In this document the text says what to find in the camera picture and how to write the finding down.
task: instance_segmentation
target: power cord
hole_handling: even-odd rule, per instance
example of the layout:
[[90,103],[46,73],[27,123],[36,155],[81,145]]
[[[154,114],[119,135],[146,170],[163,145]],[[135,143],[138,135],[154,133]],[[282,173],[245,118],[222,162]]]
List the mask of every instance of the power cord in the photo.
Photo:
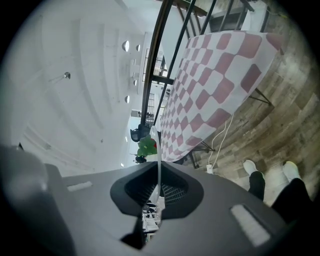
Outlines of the power cord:
[[[217,162],[217,159],[218,159],[218,156],[219,156],[219,153],[220,153],[220,149],[221,149],[222,143],[224,143],[224,140],[225,140],[225,138],[226,138],[226,136],[227,136],[228,130],[229,130],[230,126],[231,126],[232,120],[234,119],[234,115],[235,115],[235,114],[233,114],[232,117],[231,117],[231,121],[230,121],[230,123],[229,123],[228,128],[226,129],[226,127],[227,127],[227,121],[225,121],[224,129],[223,129],[221,132],[219,132],[219,133],[213,138],[213,140],[212,140],[212,142],[211,142],[211,148],[212,148],[212,147],[213,147],[213,144],[214,144],[215,138],[216,138],[219,134],[221,134],[222,132],[224,132],[224,130],[226,129],[225,135],[224,135],[224,137],[223,137],[223,140],[221,141],[221,144],[220,144],[220,147],[219,147],[219,150],[218,150],[218,154],[216,155],[216,158],[215,158],[214,163],[213,163],[213,165],[212,165],[212,170],[214,169],[214,166],[215,166],[215,164],[216,164],[216,162]],[[210,158],[211,158],[211,156],[212,156],[212,153],[213,153],[213,151],[211,152],[211,155],[210,155],[209,160],[208,160],[208,164],[209,164],[209,165],[210,165]]]

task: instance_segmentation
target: white cable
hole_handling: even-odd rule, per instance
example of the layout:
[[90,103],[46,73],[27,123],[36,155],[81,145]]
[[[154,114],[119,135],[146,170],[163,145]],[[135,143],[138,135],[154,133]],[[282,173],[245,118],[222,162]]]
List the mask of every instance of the white cable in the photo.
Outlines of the white cable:
[[[220,135],[221,133],[223,133],[226,128],[227,128],[227,121],[225,121],[225,123],[224,123],[224,129],[223,129],[222,131],[220,131],[220,132],[212,139],[211,148],[214,147],[214,140],[215,140],[215,138],[218,137],[218,135]],[[210,158],[212,157],[212,153],[213,153],[213,151],[211,151],[211,155],[210,155],[209,160],[208,160],[208,165],[210,165]]]
[[218,154],[216,155],[216,158],[215,158],[214,163],[213,163],[213,165],[212,165],[212,169],[214,169],[214,167],[215,167],[215,164],[216,164],[216,161],[217,161],[217,159],[218,159],[218,156],[219,156],[219,152],[220,152],[222,143],[224,143],[224,140],[225,140],[225,138],[226,138],[226,136],[227,136],[228,130],[229,130],[230,126],[231,126],[231,123],[232,123],[232,120],[233,120],[233,119],[234,119],[234,114],[232,115],[230,124],[229,124],[228,128],[226,129],[226,132],[225,132],[225,135],[224,135],[224,137],[223,137],[223,140],[221,141],[221,144],[220,144],[220,147],[219,147],[219,150],[218,150]]

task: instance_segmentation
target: wooden floor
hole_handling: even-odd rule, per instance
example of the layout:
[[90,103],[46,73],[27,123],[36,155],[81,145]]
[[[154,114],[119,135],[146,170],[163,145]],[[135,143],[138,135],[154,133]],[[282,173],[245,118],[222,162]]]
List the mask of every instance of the wooden floor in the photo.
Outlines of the wooden floor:
[[[197,5],[205,9],[201,2],[198,0]],[[225,2],[217,1],[219,11],[224,11]],[[285,14],[275,3],[269,3],[269,6],[272,13]],[[320,181],[319,67],[304,36],[292,20],[271,14],[265,31],[284,36],[284,55],[276,56],[258,86],[273,106],[251,98],[242,104],[234,114],[214,172],[248,190],[249,176],[242,163],[246,159],[256,162],[257,169],[265,175],[264,201],[271,205],[288,184],[282,164],[290,160],[298,165],[313,199]],[[205,142],[211,144],[212,138],[223,128],[224,125]],[[214,141],[216,151],[223,136],[221,134]],[[210,154],[194,152],[193,155],[200,166],[198,170],[205,172]],[[211,164],[216,156],[214,152]],[[185,165],[191,165],[191,162],[188,160]]]

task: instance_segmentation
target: table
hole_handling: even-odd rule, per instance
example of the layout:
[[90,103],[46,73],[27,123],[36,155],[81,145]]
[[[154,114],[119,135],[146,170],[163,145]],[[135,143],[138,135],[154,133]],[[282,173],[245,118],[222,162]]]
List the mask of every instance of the table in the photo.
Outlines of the table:
[[232,116],[280,50],[274,33],[222,31],[189,39],[161,117],[161,157],[187,155]]

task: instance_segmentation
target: window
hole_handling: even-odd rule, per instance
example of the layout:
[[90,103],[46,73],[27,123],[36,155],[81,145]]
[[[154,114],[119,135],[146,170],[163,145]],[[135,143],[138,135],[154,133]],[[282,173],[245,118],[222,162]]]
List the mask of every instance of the window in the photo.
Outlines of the window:
[[[149,50],[150,49],[146,49],[146,53],[145,53],[142,82],[144,82],[145,78],[146,78]],[[157,76],[161,76],[161,77],[167,77],[167,75],[168,75],[165,56],[164,56],[164,53],[162,51],[158,51],[158,54],[156,56],[156,61],[155,61],[153,74],[157,75]],[[157,81],[152,81],[152,83],[158,84],[158,85],[164,85],[165,84],[164,82],[157,82]]]

